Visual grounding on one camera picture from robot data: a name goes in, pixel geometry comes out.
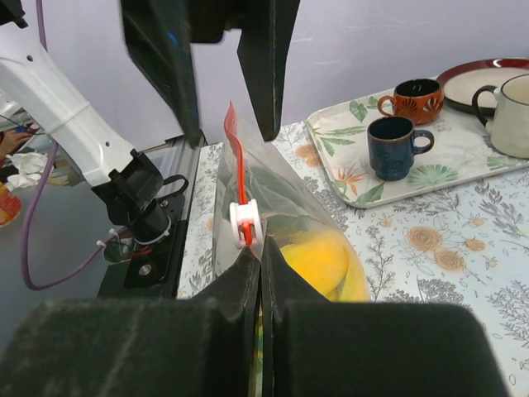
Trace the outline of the floral table mat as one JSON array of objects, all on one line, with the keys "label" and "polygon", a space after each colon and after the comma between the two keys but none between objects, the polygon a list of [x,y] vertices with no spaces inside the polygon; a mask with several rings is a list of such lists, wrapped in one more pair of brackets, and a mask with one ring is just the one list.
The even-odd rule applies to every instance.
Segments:
[{"label": "floral table mat", "polygon": [[[355,249],[374,303],[458,304],[482,323],[511,395],[528,393],[528,166],[372,208],[331,187],[306,123],[271,142]],[[178,295],[211,284],[224,142],[202,149]]]}]

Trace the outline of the fake yellow banana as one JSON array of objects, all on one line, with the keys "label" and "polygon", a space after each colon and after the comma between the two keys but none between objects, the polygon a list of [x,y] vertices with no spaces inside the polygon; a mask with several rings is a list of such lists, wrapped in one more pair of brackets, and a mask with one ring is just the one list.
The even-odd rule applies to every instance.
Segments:
[{"label": "fake yellow banana", "polygon": [[280,251],[287,264],[330,301],[370,301],[360,258],[342,232],[334,228],[306,232]]}]

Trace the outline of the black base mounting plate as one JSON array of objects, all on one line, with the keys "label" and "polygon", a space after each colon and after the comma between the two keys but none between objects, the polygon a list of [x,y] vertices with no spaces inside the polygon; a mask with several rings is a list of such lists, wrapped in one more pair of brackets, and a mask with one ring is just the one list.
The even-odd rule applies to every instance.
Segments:
[{"label": "black base mounting plate", "polygon": [[183,262],[188,221],[181,220],[151,252],[111,264],[99,298],[175,298]]}]

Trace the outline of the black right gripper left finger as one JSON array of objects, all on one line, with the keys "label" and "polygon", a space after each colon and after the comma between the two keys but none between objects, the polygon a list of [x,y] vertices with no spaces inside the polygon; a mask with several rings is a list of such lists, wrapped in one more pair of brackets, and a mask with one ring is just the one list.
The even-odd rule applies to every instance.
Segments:
[{"label": "black right gripper left finger", "polygon": [[248,396],[260,262],[244,249],[191,299],[38,305],[1,360],[4,396]]}]

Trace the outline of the clear zip top bag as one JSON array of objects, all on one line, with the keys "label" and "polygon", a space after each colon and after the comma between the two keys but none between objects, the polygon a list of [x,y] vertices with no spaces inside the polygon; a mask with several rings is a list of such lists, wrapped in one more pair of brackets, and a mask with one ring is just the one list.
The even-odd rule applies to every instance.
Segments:
[{"label": "clear zip top bag", "polygon": [[213,259],[217,278],[244,249],[260,262],[256,387],[262,385],[264,364],[261,263],[266,239],[274,239],[280,249],[306,232],[322,228],[343,231],[279,151],[243,122],[234,108],[226,112],[224,131],[217,176]]}]

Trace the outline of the crumpled white tissue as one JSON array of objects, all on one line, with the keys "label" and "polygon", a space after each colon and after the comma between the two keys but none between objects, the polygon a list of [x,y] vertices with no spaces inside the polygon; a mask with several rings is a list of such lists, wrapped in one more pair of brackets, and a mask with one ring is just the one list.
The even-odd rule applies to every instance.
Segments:
[{"label": "crumpled white tissue", "polygon": [[7,177],[10,191],[36,187],[44,176],[46,166],[53,166],[48,155],[37,152],[8,155],[7,160],[17,170],[17,174]]}]

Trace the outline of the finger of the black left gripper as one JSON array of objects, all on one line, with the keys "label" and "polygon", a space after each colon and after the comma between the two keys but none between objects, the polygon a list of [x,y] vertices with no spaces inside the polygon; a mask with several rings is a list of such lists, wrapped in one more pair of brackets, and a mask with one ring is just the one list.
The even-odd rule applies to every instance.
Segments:
[{"label": "finger of the black left gripper", "polygon": [[121,1],[126,48],[131,60],[176,116],[186,141],[199,145],[198,99],[186,1]]},{"label": "finger of the black left gripper", "polygon": [[237,55],[261,135],[279,134],[288,50],[299,0],[249,1]]}]

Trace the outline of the aluminium frame rail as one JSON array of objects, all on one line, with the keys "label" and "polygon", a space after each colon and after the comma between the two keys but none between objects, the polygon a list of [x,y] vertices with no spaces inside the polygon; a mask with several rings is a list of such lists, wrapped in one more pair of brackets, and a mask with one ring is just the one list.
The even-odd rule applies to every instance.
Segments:
[{"label": "aluminium frame rail", "polygon": [[188,220],[200,151],[206,143],[203,136],[196,147],[191,147],[183,136],[177,136],[162,146],[144,151],[165,179],[172,175],[183,175],[187,179],[188,187],[183,192],[184,204],[181,215],[183,220]]}]

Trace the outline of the orange ceramic cup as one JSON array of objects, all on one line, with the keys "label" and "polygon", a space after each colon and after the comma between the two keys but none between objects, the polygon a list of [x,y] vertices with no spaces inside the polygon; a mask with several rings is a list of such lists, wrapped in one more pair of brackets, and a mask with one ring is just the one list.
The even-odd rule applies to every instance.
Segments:
[{"label": "orange ceramic cup", "polygon": [[377,109],[385,117],[406,117],[415,125],[433,122],[444,105],[441,85],[434,79],[411,79],[398,84],[392,95],[379,99]]}]

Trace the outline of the red rimmed cream plate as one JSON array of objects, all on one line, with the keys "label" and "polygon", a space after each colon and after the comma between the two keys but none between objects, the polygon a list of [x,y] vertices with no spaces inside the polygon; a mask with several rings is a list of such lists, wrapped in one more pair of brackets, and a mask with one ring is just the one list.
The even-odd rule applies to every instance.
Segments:
[{"label": "red rimmed cream plate", "polygon": [[495,58],[457,65],[439,74],[436,81],[443,89],[446,106],[472,114],[472,97],[479,88],[499,87],[523,74],[528,74],[528,59]]}]

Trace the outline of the floral serving tray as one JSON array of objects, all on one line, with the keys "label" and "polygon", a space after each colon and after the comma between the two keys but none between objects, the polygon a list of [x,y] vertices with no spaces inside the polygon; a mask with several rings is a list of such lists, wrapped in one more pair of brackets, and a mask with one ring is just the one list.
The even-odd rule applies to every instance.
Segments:
[{"label": "floral serving tray", "polygon": [[382,116],[378,100],[391,93],[323,108],[306,121],[331,187],[345,203],[372,208],[528,166],[527,160],[496,152],[474,117],[444,107],[424,127],[435,137],[433,148],[416,156],[404,179],[379,179],[369,164],[367,128]]}]

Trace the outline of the dark blue mug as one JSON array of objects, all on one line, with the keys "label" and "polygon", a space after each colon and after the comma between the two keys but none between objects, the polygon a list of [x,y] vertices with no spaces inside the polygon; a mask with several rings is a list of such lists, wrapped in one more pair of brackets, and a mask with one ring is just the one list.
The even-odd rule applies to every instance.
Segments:
[{"label": "dark blue mug", "polygon": [[404,179],[416,155],[425,154],[435,144],[434,135],[417,130],[407,117],[381,117],[367,127],[369,164],[384,181]]}]

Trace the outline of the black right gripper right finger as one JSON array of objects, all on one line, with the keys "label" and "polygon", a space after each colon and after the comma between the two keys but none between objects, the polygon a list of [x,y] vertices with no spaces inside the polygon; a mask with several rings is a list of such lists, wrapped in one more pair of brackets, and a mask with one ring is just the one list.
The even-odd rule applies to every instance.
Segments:
[{"label": "black right gripper right finger", "polygon": [[333,303],[272,238],[261,263],[265,396],[505,396],[484,330],[453,304]]}]

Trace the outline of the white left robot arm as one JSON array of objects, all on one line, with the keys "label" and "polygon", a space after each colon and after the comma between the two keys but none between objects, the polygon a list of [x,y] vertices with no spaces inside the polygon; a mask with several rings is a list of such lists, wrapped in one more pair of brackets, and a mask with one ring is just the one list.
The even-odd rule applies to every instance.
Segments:
[{"label": "white left robot arm", "polygon": [[[202,139],[191,46],[241,31],[237,54],[265,141],[279,134],[296,1],[124,1],[131,60],[177,117],[190,146]],[[143,245],[164,238],[169,217],[155,201],[160,172],[119,136],[58,69],[31,30],[22,4],[1,4],[1,87],[66,152],[111,222]]]}]

